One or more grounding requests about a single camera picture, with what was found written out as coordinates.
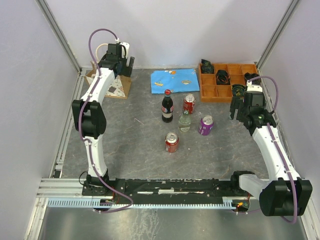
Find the brown canvas bag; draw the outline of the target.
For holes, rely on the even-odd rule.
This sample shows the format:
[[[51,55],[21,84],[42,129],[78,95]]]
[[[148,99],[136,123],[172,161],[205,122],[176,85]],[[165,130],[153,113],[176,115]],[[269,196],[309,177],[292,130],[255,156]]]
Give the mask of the brown canvas bag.
[[[88,85],[91,85],[95,76],[96,76],[96,65],[92,60],[91,62],[92,70],[84,76],[85,81]],[[127,99],[128,93],[125,93],[125,85],[123,84],[124,77],[117,76],[115,80],[110,84],[108,90],[106,91],[106,98],[118,98],[118,99]]]

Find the cola glass bottle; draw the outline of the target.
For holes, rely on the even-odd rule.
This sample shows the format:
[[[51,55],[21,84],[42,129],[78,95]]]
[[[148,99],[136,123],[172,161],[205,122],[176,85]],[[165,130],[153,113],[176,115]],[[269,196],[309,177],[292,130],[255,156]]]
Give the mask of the cola glass bottle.
[[[171,91],[169,89],[166,89],[164,91],[164,98],[161,104],[161,118],[165,123],[170,123],[173,120],[173,110],[174,104],[171,98]]]

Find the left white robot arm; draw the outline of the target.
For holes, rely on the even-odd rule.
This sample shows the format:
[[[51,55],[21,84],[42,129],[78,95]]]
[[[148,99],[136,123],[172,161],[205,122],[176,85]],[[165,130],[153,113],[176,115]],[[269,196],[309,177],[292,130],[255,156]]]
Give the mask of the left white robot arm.
[[[76,130],[83,141],[88,161],[88,171],[82,194],[98,196],[112,194],[108,168],[104,160],[103,134],[107,120],[102,108],[103,100],[118,76],[130,77],[135,61],[128,60],[130,44],[109,43],[106,53],[96,62],[95,77],[87,92],[72,102],[72,114]]]

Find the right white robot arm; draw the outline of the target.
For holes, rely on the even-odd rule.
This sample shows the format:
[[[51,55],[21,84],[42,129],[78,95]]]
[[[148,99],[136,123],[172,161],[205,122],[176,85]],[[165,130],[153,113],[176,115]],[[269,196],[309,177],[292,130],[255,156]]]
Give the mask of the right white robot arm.
[[[305,213],[312,184],[302,179],[291,164],[279,139],[273,113],[266,109],[262,92],[246,91],[242,97],[233,96],[230,118],[243,123],[258,145],[268,171],[269,181],[259,179],[254,173],[238,171],[229,183],[236,196],[248,192],[258,199],[262,213],[267,217],[292,216]]]

